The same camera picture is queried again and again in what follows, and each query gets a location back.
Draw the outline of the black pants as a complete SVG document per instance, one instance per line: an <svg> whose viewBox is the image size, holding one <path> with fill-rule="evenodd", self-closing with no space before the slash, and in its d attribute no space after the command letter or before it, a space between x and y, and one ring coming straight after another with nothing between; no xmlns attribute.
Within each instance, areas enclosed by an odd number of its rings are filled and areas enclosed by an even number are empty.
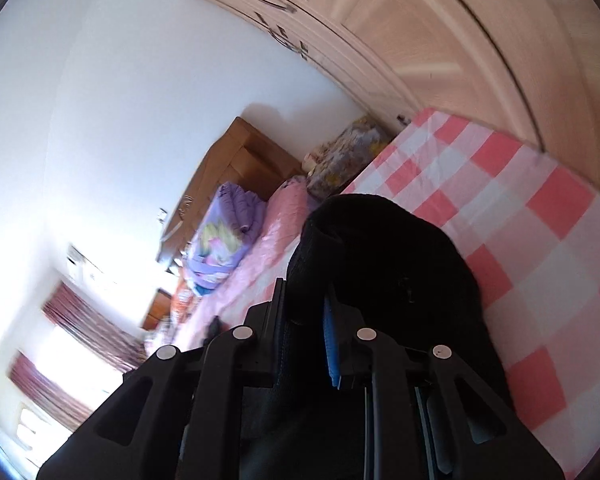
<svg viewBox="0 0 600 480"><path fill-rule="evenodd" d="M289 262L276 449L264 478L362 478L363 399L332 385L325 307L361 313L366 326L402 347L446 344L513 402L477 280L452 240L385 197L338 195L307 217Z"/></svg>

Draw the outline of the orange patterned pillow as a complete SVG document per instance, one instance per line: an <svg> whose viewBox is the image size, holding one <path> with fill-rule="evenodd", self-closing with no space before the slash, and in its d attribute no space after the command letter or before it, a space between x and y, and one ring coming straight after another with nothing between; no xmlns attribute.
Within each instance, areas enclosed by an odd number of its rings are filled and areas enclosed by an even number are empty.
<svg viewBox="0 0 600 480"><path fill-rule="evenodd" d="M187 282L180 278L173 293L170 306L170 321L176 328L186 323L199 304L200 297Z"/></svg>

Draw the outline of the wooden headboard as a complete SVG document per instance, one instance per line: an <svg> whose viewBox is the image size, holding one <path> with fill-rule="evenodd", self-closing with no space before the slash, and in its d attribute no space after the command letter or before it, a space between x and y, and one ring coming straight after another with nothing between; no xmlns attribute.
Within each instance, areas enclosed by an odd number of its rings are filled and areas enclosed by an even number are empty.
<svg viewBox="0 0 600 480"><path fill-rule="evenodd" d="M160 240L157 263L170 266L185 250L219 185L233 182L262 200L291 177L301 162L243 118L237 117L200 162L170 214Z"/></svg>
<svg viewBox="0 0 600 480"><path fill-rule="evenodd" d="M168 292L158 289L142 321L141 328L143 330L154 330L163 318L170 314L171 301L172 296Z"/></svg>

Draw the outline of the maroon curtain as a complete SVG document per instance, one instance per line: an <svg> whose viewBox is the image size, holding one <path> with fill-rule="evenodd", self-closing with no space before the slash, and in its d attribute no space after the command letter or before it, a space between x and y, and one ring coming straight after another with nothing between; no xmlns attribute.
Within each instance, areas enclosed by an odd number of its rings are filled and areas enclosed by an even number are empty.
<svg viewBox="0 0 600 480"><path fill-rule="evenodd" d="M141 338L118 327L65 283L46 300L42 312L119 372L135 370L147 359Z"/></svg>

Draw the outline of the purple floral folded quilt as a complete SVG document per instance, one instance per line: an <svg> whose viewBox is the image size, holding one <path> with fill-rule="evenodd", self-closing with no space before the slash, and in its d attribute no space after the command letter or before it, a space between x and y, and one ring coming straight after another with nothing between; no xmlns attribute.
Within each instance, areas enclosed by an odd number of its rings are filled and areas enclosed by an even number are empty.
<svg viewBox="0 0 600 480"><path fill-rule="evenodd" d="M184 278L198 296L210 295L233 273L261 235L267 203L240 185L219 185L184 257Z"/></svg>

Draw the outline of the pink checkered bed sheet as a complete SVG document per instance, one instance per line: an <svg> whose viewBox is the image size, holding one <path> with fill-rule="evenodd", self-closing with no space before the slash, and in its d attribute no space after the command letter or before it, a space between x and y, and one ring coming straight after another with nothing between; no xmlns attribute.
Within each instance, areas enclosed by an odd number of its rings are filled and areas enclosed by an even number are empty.
<svg viewBox="0 0 600 480"><path fill-rule="evenodd" d="M600 193L507 134L428 108L347 189L442 229L477 279L522 421L600 479Z"/></svg>

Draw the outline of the pink quilted pillow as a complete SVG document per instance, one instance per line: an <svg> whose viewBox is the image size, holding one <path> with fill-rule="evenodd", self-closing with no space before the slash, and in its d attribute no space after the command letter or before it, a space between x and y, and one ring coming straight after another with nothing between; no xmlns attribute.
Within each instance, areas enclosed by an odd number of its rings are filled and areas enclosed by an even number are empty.
<svg viewBox="0 0 600 480"><path fill-rule="evenodd" d="M308 215L306 178L283 182L267 203L261 235L237 267L239 278L249 285L270 269L299 236Z"/></svg>

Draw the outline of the floral covered nightstand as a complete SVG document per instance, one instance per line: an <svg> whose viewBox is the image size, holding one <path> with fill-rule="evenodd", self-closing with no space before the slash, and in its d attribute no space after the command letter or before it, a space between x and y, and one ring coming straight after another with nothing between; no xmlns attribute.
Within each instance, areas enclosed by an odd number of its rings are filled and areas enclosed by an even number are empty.
<svg viewBox="0 0 600 480"><path fill-rule="evenodd" d="M307 192L315 200L340 193L392 140L393 135L369 116L355 120L339 136L305 155Z"/></svg>

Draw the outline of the light wooden wardrobe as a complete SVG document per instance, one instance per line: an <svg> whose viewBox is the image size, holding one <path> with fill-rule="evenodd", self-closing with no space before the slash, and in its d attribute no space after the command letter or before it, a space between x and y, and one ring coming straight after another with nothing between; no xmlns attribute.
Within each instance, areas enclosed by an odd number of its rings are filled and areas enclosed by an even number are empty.
<svg viewBox="0 0 600 480"><path fill-rule="evenodd" d="M596 0L208 0L391 131L426 107L504 129L600 188Z"/></svg>

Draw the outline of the white wall air conditioner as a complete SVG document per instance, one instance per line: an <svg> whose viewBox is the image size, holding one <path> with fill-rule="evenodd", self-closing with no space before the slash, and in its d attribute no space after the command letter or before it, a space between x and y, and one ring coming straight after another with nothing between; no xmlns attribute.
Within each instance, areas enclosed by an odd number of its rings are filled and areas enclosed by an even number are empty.
<svg viewBox="0 0 600 480"><path fill-rule="evenodd" d="M83 273L99 273L100 270L83 252L78 250L74 245L68 245L66 250L66 260L71 269L76 269Z"/></svg>

